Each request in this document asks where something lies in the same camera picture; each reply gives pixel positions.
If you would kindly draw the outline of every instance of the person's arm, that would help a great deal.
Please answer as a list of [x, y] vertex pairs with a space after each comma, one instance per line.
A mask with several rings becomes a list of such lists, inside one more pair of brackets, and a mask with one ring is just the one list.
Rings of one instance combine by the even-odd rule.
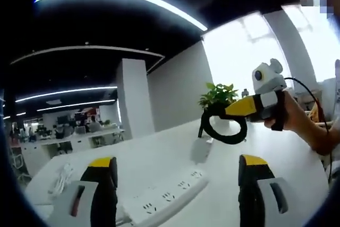
[[[318, 154], [327, 155], [340, 143], [340, 131], [331, 128], [329, 134], [326, 129], [317, 126], [306, 115], [293, 97], [285, 91], [285, 109], [288, 114], [284, 129], [294, 131], [300, 138]], [[265, 126], [270, 128], [275, 120], [265, 121]]]

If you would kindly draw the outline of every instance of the green leaves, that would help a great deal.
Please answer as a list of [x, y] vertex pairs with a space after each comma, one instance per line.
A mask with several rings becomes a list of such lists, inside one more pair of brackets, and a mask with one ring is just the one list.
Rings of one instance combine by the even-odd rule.
[[207, 85], [207, 88], [209, 90], [214, 90], [215, 89], [215, 85], [213, 83], [211, 83], [211, 82], [207, 82], [206, 85]]
[[213, 83], [206, 83], [207, 88], [210, 90], [208, 93], [201, 95], [198, 104], [203, 108], [207, 108], [209, 105], [221, 102], [227, 105], [236, 101], [237, 91], [233, 90], [234, 85], [231, 84], [229, 86], [223, 85], [219, 83], [218, 85], [214, 85]]

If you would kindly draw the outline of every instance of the white cable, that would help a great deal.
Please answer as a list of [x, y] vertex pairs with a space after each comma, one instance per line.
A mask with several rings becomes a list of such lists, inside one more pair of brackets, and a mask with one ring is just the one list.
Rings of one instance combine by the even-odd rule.
[[56, 197], [61, 194], [64, 187], [70, 183], [70, 177], [73, 174], [73, 167], [70, 163], [66, 163], [62, 168], [59, 169], [59, 176], [51, 185], [48, 193], [52, 197]]
[[116, 226], [121, 226], [130, 223], [132, 220], [129, 218], [123, 206], [118, 205], [116, 211]]

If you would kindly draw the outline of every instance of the computer monitor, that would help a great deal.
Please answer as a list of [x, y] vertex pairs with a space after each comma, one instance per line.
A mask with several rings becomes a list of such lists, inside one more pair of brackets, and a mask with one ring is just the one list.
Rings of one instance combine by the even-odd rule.
[[76, 121], [85, 121], [87, 119], [87, 113], [86, 112], [75, 113], [74, 119]]
[[67, 124], [69, 123], [70, 119], [68, 115], [65, 115], [65, 116], [59, 116], [57, 121], [58, 121], [58, 124]]

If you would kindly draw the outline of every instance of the black cable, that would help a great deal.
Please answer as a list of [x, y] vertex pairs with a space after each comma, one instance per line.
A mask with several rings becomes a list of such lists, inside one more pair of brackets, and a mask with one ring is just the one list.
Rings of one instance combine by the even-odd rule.
[[[319, 101], [315, 98], [315, 96], [313, 95], [313, 93], [307, 88], [306, 85], [303, 84], [303, 82], [299, 81], [298, 79], [294, 78], [294, 77], [286, 77], [285, 80], [293, 80], [297, 83], [299, 83], [300, 85], [302, 85], [307, 91], [308, 93], [310, 94], [310, 96], [312, 96], [313, 100], [315, 101], [315, 103], [317, 104], [318, 106], [318, 109], [319, 111], [322, 110], [322, 115], [324, 117], [324, 123], [325, 123], [325, 128], [326, 128], [326, 131], [327, 131], [327, 135], [329, 134], [329, 128], [327, 126], [327, 122], [326, 122], [326, 118], [325, 118], [325, 113], [324, 113], [324, 110], [322, 109], [322, 107], [320, 106], [319, 104]], [[332, 177], [332, 161], [333, 161], [333, 157], [332, 157], [332, 151], [330, 152], [329, 154], [329, 176], [328, 176], [328, 183], [330, 183], [330, 180], [331, 180], [331, 177]]]

